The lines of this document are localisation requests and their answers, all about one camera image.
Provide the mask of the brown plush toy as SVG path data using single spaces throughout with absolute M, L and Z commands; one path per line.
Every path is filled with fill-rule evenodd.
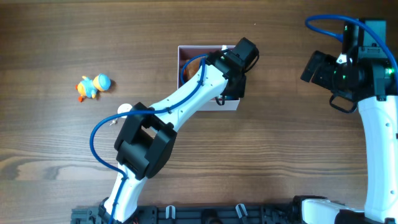
M 194 59 L 185 67 L 182 73 L 184 82 L 189 81 L 198 72 L 202 58 L 203 57 Z

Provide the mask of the white pink-lined cardboard box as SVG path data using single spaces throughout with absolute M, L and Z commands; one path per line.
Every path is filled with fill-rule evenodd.
M 177 78 L 177 88 L 182 86 L 180 70 L 185 65 L 187 60 L 201 55 L 208 54 L 209 52 L 214 52 L 216 50 L 221 50 L 223 45 L 179 45 L 178 46 L 178 78 Z M 235 45 L 226 45 L 228 50 L 232 50 Z M 210 101 L 206 102 L 199 111 L 236 111 L 240 103 L 239 98 L 228 98 L 226 97 L 223 106 L 217 104 L 216 100 L 212 98 Z

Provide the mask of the wooden pig rattle drum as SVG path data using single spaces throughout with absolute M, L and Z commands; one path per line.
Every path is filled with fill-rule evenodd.
M 130 112 L 131 109 L 132 109 L 131 104 L 123 103 L 118 107 L 117 114 Z M 114 124 L 117 124 L 119 119 L 120 119 L 120 117 L 113 119 L 109 125 L 112 126 Z

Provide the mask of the blue orange duck toy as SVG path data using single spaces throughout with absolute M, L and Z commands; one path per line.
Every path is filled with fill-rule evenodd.
M 108 91 L 111 87 L 111 79 L 100 73 L 94 79 L 82 76 L 82 81 L 75 85 L 76 91 L 79 93 L 78 101 L 81 103 L 85 98 L 95 99 L 97 92 Z

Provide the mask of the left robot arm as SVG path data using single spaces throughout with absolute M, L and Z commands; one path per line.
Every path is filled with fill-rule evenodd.
M 118 177 L 111 195 L 99 206 L 103 223 L 134 221 L 143 186 L 169 160 L 178 130 L 210 100 L 223 106 L 227 98 L 242 98 L 246 72 L 258 61 L 259 50 L 243 37 L 232 49 L 198 59 L 196 74 L 170 96 L 150 107 L 138 103 L 122 114 L 126 120 L 114 143 L 118 164 L 106 164 Z

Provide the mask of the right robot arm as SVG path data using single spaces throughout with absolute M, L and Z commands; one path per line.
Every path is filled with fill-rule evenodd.
M 386 21 L 337 14 L 306 18 L 305 25 L 342 43 L 339 57 L 316 51 L 301 79 L 352 102 L 366 139 L 367 196 L 363 210 L 323 197 L 298 196 L 302 223 L 397 223 L 397 60 L 386 45 Z

